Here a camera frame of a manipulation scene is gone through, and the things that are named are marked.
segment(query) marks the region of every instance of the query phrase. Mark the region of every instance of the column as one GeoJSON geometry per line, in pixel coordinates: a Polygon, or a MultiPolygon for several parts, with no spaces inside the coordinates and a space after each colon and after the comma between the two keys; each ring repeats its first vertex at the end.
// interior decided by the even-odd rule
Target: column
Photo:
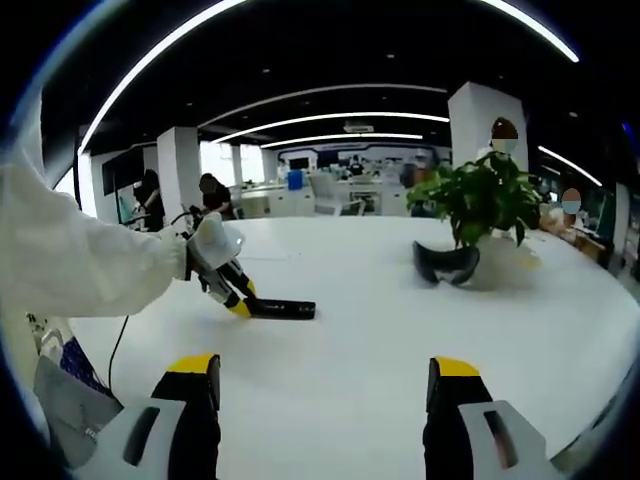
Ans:
{"type": "Polygon", "coordinates": [[[158,147],[144,147],[142,150],[145,170],[153,170],[158,173],[158,147]]]}
{"type": "Polygon", "coordinates": [[[627,242],[629,216],[631,215],[631,195],[621,183],[616,184],[616,212],[613,227],[613,252],[609,260],[609,271],[617,276],[622,270],[622,259],[627,242]]]}
{"type": "Polygon", "coordinates": [[[262,150],[262,165],[264,166],[264,180],[271,182],[278,178],[278,155],[273,150],[262,150]]]}
{"type": "Polygon", "coordinates": [[[233,161],[233,176],[236,179],[236,185],[242,186],[242,155],[240,154],[240,145],[231,145],[231,160],[233,161]]]}
{"type": "Polygon", "coordinates": [[[200,205],[200,150],[196,128],[173,127],[158,137],[158,176],[166,219],[200,205]]]}
{"type": "Polygon", "coordinates": [[[529,171],[527,124],[522,102],[506,93],[467,82],[449,99],[453,168],[475,161],[489,146],[491,128],[498,117],[511,121],[518,130],[518,145],[512,154],[522,171],[529,171]]]}

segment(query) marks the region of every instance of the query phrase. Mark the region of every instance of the cabinet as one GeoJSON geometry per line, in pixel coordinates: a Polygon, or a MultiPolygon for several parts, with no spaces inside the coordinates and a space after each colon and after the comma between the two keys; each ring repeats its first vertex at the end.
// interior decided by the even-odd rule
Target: cabinet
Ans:
{"type": "Polygon", "coordinates": [[[315,214],[315,200],[311,192],[292,192],[291,197],[295,205],[296,217],[313,217],[315,214]]]}
{"type": "Polygon", "coordinates": [[[278,192],[269,195],[269,216],[293,217],[296,215],[296,202],[289,192],[278,192]]]}
{"type": "Polygon", "coordinates": [[[404,189],[389,189],[382,192],[382,215],[407,217],[407,192],[404,189]]]}

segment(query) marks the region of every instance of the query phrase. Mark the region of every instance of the ceiling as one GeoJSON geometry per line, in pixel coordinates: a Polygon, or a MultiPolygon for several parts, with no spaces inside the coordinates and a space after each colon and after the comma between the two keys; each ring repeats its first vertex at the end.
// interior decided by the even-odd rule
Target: ceiling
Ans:
{"type": "MultiPolygon", "coordinates": [[[[233,130],[336,112],[446,117],[449,97],[472,80],[523,100],[532,152],[544,144],[603,181],[628,180],[636,172],[621,123],[640,127],[640,96],[632,84],[632,58],[640,49],[631,33],[632,4],[616,2],[608,2],[608,9],[551,0],[522,7],[572,45],[581,57],[573,64],[523,25],[477,0],[249,0],[189,33],[144,70],[108,112],[88,148],[97,154],[151,142],[174,125],[201,126],[203,138],[216,139],[233,130]],[[209,123],[278,95],[374,83],[442,92],[324,91],[209,123]]],[[[50,81],[44,92],[45,135],[88,125],[139,58],[213,2],[125,3],[50,81]]],[[[73,18],[70,13],[58,17],[61,23],[73,18]]],[[[370,122],[378,132],[421,134],[436,145],[451,142],[444,123],[370,122]]],[[[306,122],[233,141],[343,133],[343,125],[344,120],[306,122]]]]}

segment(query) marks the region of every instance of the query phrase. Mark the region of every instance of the window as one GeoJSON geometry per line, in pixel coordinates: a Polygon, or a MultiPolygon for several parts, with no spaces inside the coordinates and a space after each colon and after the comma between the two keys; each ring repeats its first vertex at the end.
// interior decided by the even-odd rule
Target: window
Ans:
{"type": "Polygon", "coordinates": [[[231,145],[228,143],[200,142],[200,171],[210,173],[223,185],[235,185],[231,145]]]}
{"type": "Polygon", "coordinates": [[[240,145],[242,159],[242,181],[264,182],[264,162],[262,150],[257,145],[240,145]]]}

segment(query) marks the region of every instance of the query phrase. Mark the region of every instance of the white protective suit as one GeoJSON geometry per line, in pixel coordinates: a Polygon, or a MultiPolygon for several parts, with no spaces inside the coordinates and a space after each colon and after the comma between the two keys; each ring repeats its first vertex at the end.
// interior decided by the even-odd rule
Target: white protective suit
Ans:
{"type": "MultiPolygon", "coordinates": [[[[184,279],[187,242],[171,228],[153,234],[104,224],[83,214],[70,196],[50,190],[43,179],[40,111],[38,101],[27,128],[0,152],[0,341],[25,406],[47,438],[44,414],[28,388],[38,357],[25,313],[136,314],[174,278],[184,279]]],[[[223,227],[220,215],[201,226],[189,248],[208,268],[239,252],[244,237],[223,227]]]]}

